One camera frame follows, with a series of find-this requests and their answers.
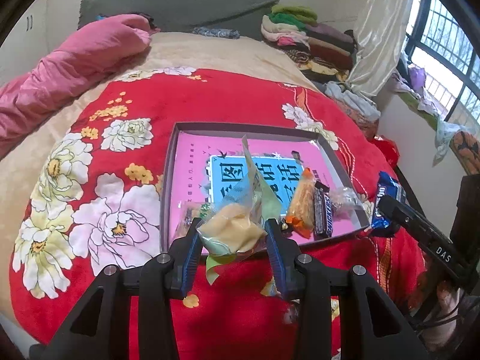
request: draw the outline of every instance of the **green folded cloth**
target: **green folded cloth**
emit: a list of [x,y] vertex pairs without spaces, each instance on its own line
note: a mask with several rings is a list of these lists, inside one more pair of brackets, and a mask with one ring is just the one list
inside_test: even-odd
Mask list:
[[294,15],[288,15],[286,13],[270,13],[268,17],[272,23],[292,24],[294,26],[297,26],[299,31],[305,30],[305,24],[302,23],[300,20],[297,20]]
[[317,14],[313,12],[308,7],[286,7],[284,5],[274,5],[272,7],[272,13],[286,13],[289,15],[294,15],[297,20],[302,21],[307,24],[316,24],[317,23]]

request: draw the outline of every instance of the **green cloth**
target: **green cloth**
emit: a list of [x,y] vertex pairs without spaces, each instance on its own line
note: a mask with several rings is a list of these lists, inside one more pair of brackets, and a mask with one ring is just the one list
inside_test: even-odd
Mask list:
[[284,5],[277,4],[272,7],[272,13],[286,13],[289,15],[294,15],[297,20],[300,20],[303,23],[312,25],[317,24],[317,14],[308,7],[286,7]]
[[423,117],[431,128],[433,128],[435,131],[437,130],[437,118],[433,115],[430,115],[428,112],[419,111],[419,101],[411,93],[402,92],[397,93],[397,95],[403,100],[403,102],[408,106],[408,108],[410,108],[411,111]]
[[305,24],[302,23],[300,20],[297,20],[297,18],[294,15],[288,15],[286,13],[271,13],[268,15],[268,17],[272,23],[291,24],[291,25],[297,26],[299,31],[305,30]]

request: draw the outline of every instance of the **beige bedsheet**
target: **beige bedsheet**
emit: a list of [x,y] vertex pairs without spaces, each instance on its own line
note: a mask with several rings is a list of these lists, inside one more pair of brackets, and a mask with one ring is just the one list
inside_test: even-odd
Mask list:
[[[316,91],[285,54],[250,38],[228,40],[175,32],[155,34],[152,38],[148,55],[139,58],[132,69],[210,68]],[[63,108],[0,162],[0,312],[13,321],[16,320],[8,280],[10,256],[30,193],[54,143],[63,138],[80,112],[108,83],[99,84]]]

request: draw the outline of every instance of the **gray headboard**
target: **gray headboard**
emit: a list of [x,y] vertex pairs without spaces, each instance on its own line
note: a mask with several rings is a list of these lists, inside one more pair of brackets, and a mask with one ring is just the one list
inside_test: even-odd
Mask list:
[[162,32],[191,32],[195,27],[228,28],[261,40],[262,16],[278,0],[83,0],[78,28],[98,15],[144,12]]

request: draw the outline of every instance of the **pink blanket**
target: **pink blanket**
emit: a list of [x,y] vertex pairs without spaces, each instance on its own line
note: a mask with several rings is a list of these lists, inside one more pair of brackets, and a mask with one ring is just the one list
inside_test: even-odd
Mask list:
[[0,88],[0,159],[72,97],[150,45],[148,20],[118,15],[73,33],[31,72]]

